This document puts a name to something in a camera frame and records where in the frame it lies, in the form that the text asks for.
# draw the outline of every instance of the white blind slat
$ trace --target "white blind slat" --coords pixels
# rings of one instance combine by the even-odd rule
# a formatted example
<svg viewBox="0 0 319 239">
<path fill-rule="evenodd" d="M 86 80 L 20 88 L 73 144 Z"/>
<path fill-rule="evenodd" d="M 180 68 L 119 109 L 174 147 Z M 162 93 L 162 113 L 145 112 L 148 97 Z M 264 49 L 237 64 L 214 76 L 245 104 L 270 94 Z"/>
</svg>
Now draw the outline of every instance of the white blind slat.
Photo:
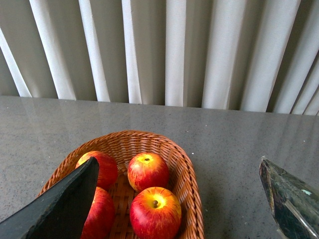
<svg viewBox="0 0 319 239">
<path fill-rule="evenodd" d="M 317 90 L 308 104 L 304 114 L 309 116 L 315 116 L 319 112 L 319 86 L 317 87 Z"/>
<path fill-rule="evenodd" d="M 58 97 L 96 100 L 79 3 L 30 0 L 30 4 Z"/>
<path fill-rule="evenodd" d="M 0 48 L 0 96 L 19 96 L 9 67 Z"/>
<path fill-rule="evenodd" d="M 79 0 L 98 101 L 128 102 L 122 4 Z"/>
<path fill-rule="evenodd" d="M 300 95 L 294 109 L 293 114 L 302 115 L 314 96 L 316 89 L 319 86 L 319 61 L 316 62 L 311 74 L 309 75 L 308 81 Z"/>
<path fill-rule="evenodd" d="M 20 96 L 56 98 L 28 1 L 0 1 L 0 32 L 0 47 Z"/>
<path fill-rule="evenodd" d="M 203 108 L 227 109 L 247 1 L 213 4 L 203 92 Z"/>
<path fill-rule="evenodd" d="M 164 104 L 163 1 L 122 1 L 129 101 Z"/>
<path fill-rule="evenodd" d="M 241 110 L 266 111 L 299 4 L 300 0 L 265 3 Z"/>
<path fill-rule="evenodd" d="M 301 39 L 275 103 L 274 112 L 289 114 L 319 50 L 319 1 L 314 1 Z"/>
</svg>

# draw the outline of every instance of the red apple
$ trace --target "red apple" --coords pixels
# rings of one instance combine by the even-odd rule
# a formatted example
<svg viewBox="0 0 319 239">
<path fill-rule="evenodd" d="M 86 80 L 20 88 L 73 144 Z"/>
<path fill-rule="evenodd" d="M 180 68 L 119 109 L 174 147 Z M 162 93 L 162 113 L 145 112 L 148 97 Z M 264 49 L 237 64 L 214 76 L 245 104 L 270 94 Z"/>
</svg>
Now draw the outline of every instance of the red apple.
<svg viewBox="0 0 319 239">
<path fill-rule="evenodd" d="M 133 157 L 128 167 L 129 183 L 141 192 L 149 187 L 166 187 L 169 169 L 165 160 L 156 153 L 143 152 Z"/>
<path fill-rule="evenodd" d="M 88 217 L 83 226 L 81 239 L 104 239 L 115 220 L 115 208 L 110 194 L 96 187 Z"/>
<path fill-rule="evenodd" d="M 133 199 L 130 220 L 140 239 L 172 239 L 180 227 L 181 207 L 170 190 L 146 188 Z"/>
<path fill-rule="evenodd" d="M 100 151 L 90 151 L 85 153 L 79 159 L 75 168 L 79 167 L 90 157 L 95 157 L 100 166 L 98 182 L 96 186 L 101 187 L 104 190 L 109 190 L 118 178 L 118 167 L 115 159 L 107 155 L 106 153 Z"/>
</svg>

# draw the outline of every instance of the table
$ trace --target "table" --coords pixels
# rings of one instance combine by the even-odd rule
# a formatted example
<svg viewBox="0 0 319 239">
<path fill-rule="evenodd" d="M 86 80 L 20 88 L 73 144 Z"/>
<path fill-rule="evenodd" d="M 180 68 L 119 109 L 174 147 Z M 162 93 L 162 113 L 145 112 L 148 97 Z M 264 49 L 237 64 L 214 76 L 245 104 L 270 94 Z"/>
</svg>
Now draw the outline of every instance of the table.
<svg viewBox="0 0 319 239">
<path fill-rule="evenodd" d="M 68 153 L 126 129 L 191 159 L 208 239 L 279 239 L 261 157 L 319 188 L 319 117 L 0 96 L 0 221 L 30 203 Z"/>
</svg>

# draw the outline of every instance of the granite surface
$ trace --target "granite surface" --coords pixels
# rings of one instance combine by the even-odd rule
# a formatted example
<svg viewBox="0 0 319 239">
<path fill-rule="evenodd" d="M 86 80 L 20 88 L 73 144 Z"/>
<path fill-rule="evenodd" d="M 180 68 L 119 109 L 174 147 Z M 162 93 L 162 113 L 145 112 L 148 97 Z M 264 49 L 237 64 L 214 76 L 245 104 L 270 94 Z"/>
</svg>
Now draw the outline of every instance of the granite surface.
<svg viewBox="0 0 319 239">
<path fill-rule="evenodd" d="M 0 97 L 0 221 L 30 203 L 66 155 L 126 129 L 165 135 L 191 159 L 208 239 L 279 239 L 261 157 L 319 188 L 319 117 Z"/>
</svg>

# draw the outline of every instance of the apple stem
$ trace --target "apple stem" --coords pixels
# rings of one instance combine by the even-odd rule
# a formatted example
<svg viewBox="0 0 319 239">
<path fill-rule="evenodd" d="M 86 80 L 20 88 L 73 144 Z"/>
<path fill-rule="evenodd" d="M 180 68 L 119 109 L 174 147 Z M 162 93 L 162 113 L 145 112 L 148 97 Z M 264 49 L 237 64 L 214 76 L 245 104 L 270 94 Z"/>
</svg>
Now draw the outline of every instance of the apple stem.
<svg viewBox="0 0 319 239">
<path fill-rule="evenodd" d="M 157 201 L 157 200 L 154 200 L 154 201 L 153 201 L 153 205 L 154 205 L 154 208 L 157 208 L 157 207 L 158 207 L 158 201 Z"/>
</svg>

